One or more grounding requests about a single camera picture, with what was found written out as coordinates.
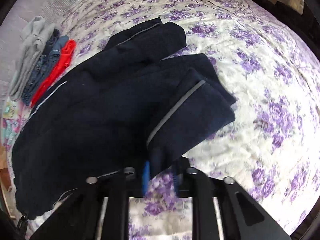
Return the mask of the dark navy track pants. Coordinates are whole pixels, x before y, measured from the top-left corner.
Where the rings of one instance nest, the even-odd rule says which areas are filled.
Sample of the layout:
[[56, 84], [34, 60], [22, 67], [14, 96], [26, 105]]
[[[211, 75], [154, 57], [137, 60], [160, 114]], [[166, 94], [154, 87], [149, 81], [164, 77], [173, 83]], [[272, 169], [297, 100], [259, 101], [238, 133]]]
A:
[[179, 25], [160, 18], [113, 35], [44, 93], [12, 149], [16, 207], [30, 219], [89, 177], [161, 173], [235, 119], [235, 98]]

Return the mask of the purple floral bedspread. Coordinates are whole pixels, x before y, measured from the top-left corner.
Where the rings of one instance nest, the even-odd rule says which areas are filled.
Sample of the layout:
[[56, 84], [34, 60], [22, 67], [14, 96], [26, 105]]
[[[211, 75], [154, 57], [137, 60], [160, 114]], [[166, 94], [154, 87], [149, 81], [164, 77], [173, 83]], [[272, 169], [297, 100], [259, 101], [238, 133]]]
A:
[[233, 176], [287, 233], [319, 198], [319, 61], [251, 0], [77, 0], [54, 23], [76, 40], [72, 67], [108, 39], [160, 17], [186, 32], [236, 97], [236, 120], [187, 153], [214, 178]]

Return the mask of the folded red garment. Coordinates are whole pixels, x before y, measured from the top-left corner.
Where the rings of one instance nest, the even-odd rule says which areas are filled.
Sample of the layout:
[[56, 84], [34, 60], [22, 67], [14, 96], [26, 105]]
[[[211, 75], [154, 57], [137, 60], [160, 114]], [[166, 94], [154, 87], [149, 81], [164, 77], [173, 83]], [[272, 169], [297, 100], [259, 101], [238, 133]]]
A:
[[54, 83], [54, 81], [69, 67], [72, 59], [73, 52], [76, 47], [74, 40], [68, 40], [64, 47], [61, 49], [60, 57], [52, 70], [42, 81], [36, 93], [31, 100], [31, 108], [35, 106], [37, 101], [41, 98], [44, 92]]

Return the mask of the folded turquoise floral quilt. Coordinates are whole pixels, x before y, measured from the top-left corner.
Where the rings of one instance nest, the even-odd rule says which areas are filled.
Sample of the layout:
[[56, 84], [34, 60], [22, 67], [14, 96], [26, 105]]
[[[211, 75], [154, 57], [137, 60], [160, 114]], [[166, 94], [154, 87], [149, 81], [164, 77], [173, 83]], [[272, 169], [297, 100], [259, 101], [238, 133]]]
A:
[[10, 151], [16, 136], [23, 124], [24, 104], [21, 100], [12, 101], [7, 98], [1, 116], [1, 144]]

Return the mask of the folded blue jeans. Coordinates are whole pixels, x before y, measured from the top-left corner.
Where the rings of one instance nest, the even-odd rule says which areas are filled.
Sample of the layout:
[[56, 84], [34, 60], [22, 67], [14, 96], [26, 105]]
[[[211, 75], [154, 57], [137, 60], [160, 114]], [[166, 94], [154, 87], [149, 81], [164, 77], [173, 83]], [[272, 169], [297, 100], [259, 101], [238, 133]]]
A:
[[44, 50], [24, 87], [21, 99], [25, 105], [30, 104], [37, 89], [59, 60], [61, 49], [65, 46], [68, 40], [69, 37], [67, 35], [61, 36], [60, 31], [58, 29], [54, 29], [53, 34], [46, 42]]

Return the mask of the folded grey sweatshirt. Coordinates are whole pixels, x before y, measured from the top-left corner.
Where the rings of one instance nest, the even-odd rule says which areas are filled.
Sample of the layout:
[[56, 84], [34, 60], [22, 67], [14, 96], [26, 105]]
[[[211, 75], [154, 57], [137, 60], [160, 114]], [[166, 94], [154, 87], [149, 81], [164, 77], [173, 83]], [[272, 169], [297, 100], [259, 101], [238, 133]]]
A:
[[15, 74], [9, 88], [12, 101], [20, 100], [31, 72], [42, 54], [46, 42], [53, 34], [55, 24], [46, 24], [42, 16], [34, 17], [22, 30], [19, 51], [15, 60]]

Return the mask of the white lace pillow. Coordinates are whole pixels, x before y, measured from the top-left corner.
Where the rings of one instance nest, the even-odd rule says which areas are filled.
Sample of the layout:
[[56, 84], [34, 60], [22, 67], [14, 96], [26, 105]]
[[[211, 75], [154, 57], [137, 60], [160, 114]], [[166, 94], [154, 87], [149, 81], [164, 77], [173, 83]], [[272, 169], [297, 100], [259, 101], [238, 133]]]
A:
[[17, 0], [1, 24], [1, 99], [8, 92], [15, 67], [12, 62], [21, 44], [22, 29], [34, 16], [56, 22], [77, 0]]

